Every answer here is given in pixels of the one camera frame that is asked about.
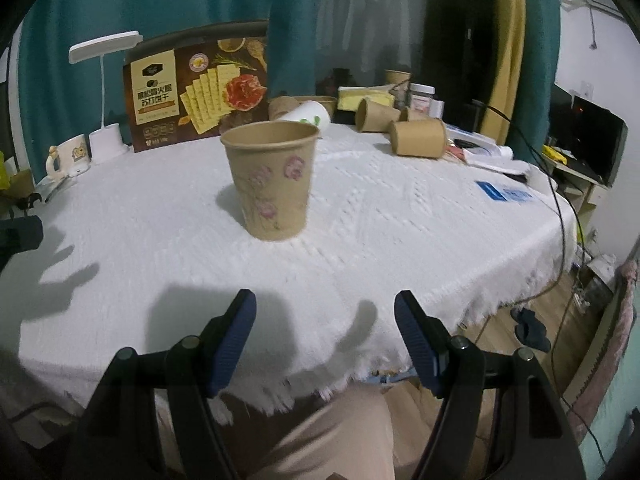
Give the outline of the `floral brown paper cup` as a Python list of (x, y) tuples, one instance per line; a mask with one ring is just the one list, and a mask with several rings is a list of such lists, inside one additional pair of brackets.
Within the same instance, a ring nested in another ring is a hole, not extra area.
[(221, 135), (251, 236), (287, 240), (303, 231), (319, 133), (306, 122), (252, 122)]

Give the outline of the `white paper cup green print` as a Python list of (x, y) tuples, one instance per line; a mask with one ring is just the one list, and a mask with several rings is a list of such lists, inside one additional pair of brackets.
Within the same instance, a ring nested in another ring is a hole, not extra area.
[(328, 110), (317, 101), (305, 101), (278, 118), (279, 122), (302, 122), (315, 126), (321, 133), (332, 124)]

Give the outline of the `large brown paper cup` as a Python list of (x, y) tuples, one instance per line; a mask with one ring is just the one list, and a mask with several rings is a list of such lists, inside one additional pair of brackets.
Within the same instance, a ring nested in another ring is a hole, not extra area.
[(438, 159), (448, 146), (446, 127), (435, 118), (394, 122), (390, 125), (390, 143), (395, 155)]

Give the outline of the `brown paper cup lying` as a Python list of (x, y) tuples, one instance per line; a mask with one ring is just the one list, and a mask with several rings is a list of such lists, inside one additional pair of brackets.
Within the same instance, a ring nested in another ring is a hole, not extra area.
[(359, 132), (386, 133), (393, 122), (400, 118), (400, 110), (363, 99), (356, 110), (355, 125)]

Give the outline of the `white cartoon mug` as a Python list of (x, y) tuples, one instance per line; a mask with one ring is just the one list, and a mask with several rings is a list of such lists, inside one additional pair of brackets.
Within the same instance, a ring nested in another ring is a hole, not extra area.
[(83, 134), (49, 148), (46, 173), (52, 181), (77, 177), (89, 168), (89, 150), (86, 137)]

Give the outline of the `white knitted tablecloth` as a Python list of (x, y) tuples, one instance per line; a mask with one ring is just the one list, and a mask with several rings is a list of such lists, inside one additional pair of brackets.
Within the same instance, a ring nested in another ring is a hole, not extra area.
[[(535, 199), (494, 202), (476, 181)], [(318, 141), (306, 228), (290, 240), (247, 233), (215, 138), (96, 165), (36, 213), (41, 245), (1, 274), (3, 350), (86, 403), (118, 349), (166, 350), (247, 288), (257, 318), (228, 391), (266, 413), (406, 370), (398, 292), (454, 330), (543, 289), (576, 238), (562, 198), (398, 157), (341, 125)]]

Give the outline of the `teal curtain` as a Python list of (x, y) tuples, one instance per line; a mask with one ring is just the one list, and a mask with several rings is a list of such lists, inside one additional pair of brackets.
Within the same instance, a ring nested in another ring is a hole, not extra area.
[[(137, 30), (146, 38), (209, 24), (268, 20), (270, 96), (314, 93), (318, 0), (37, 0), (24, 19), (17, 81), (30, 168), (44, 176), (50, 146), (99, 128), (99, 61), (72, 65), (73, 44)], [(124, 58), (104, 60), (106, 116), (127, 121)]]

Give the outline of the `person's beige trouser leg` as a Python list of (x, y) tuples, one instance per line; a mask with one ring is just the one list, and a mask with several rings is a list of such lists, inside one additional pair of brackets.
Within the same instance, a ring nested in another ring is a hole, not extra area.
[(266, 415), (225, 396), (232, 423), (218, 430), (242, 479), (409, 479), (440, 402), (413, 380), (349, 385)]

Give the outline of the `brown cracker box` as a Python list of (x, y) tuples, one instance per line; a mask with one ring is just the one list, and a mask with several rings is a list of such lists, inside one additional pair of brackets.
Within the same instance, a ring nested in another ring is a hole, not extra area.
[(137, 153), (220, 136), (268, 118), (266, 32), (145, 41), (124, 66)]

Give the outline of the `blue white card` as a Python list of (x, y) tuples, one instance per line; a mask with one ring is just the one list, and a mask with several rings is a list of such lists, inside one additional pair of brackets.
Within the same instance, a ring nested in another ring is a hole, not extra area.
[(521, 204), (535, 199), (532, 194), (519, 188), (500, 188), (487, 181), (476, 181), (476, 185), (494, 202)]

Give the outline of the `white desk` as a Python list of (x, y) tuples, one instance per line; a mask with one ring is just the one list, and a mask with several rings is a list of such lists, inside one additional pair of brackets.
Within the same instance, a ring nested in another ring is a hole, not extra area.
[(608, 188), (596, 179), (563, 165), (544, 155), (544, 163), (558, 182), (559, 190), (575, 208), (580, 225), (582, 226), (582, 240), (586, 243), (594, 242), (598, 237), (598, 230), (591, 225), (594, 212), (604, 202), (608, 195)]

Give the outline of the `white papers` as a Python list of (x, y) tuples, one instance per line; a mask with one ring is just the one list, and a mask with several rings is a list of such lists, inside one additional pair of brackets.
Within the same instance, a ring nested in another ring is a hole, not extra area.
[(498, 145), (488, 136), (450, 125), (446, 125), (446, 133), (450, 153), (468, 166), (512, 177), (525, 177), (529, 173), (527, 162), (515, 159), (508, 146)]

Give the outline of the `yellow tissue pack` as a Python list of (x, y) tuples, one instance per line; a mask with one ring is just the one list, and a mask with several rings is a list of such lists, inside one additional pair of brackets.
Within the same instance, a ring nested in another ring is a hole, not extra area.
[(356, 112), (362, 100), (369, 100), (383, 106), (394, 106), (395, 103), (395, 97), (390, 93), (390, 86), (338, 88), (337, 108), (339, 110)]

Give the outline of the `clear jar white lid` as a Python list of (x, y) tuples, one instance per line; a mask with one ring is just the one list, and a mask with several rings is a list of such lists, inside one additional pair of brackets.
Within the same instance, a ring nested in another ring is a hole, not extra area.
[(412, 82), (409, 84), (409, 107), (416, 112), (427, 115), (435, 95), (435, 88), (427, 84)]

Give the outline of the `yellow curtain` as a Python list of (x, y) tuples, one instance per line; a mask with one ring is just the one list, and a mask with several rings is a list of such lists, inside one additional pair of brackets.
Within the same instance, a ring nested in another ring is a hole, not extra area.
[(497, 61), (488, 105), (507, 118), (513, 113), (523, 58), (526, 0), (496, 0)]

